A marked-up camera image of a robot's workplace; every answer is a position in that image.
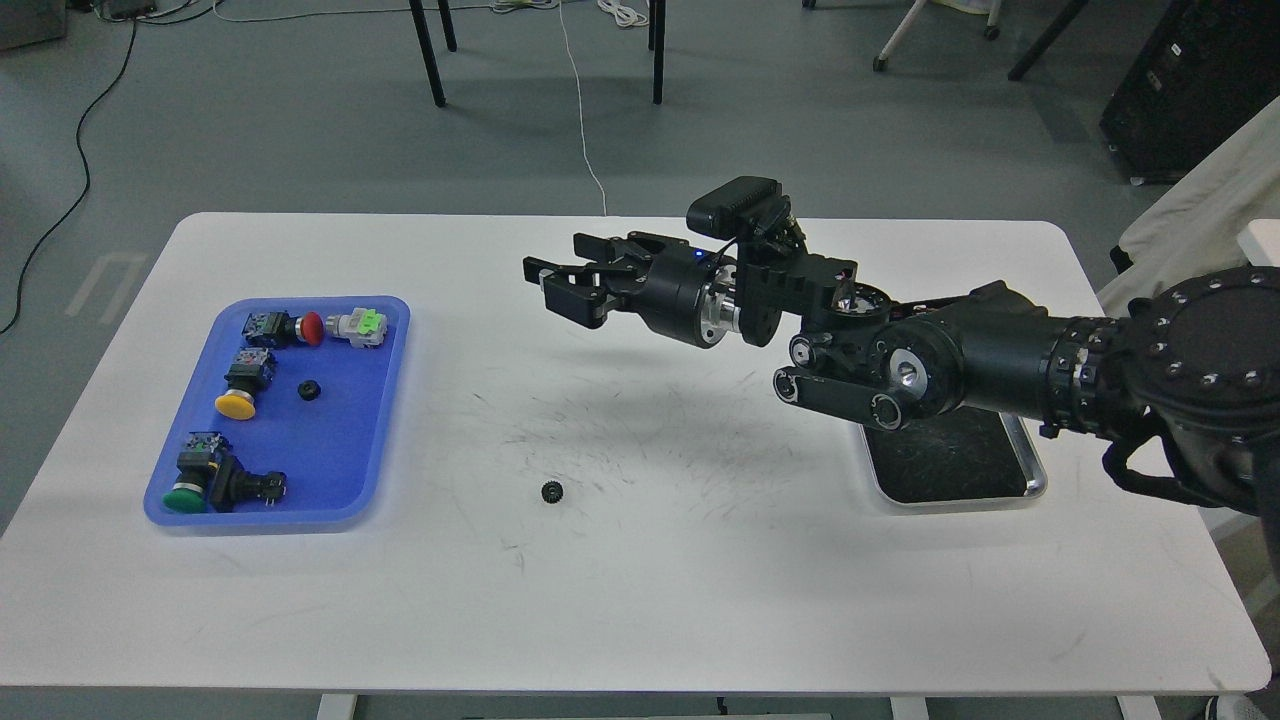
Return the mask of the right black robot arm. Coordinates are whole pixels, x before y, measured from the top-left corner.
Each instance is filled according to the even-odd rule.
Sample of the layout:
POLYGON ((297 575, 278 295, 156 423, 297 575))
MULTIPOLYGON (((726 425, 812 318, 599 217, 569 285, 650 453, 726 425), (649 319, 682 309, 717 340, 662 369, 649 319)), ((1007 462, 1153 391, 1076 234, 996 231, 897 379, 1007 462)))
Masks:
POLYGON ((1120 488, 1277 520, 1277 269, 1236 266, 1142 300, 1121 319, 1052 316, 996 281, 895 302, 852 261, 796 231, 741 231, 736 254, 634 232, 576 234, 579 265, 526 258, 547 307, 590 329, 634 313, 709 348, 727 332, 767 345, 801 322, 774 374, 790 405, 901 430, 980 407, 1108 442, 1120 488))

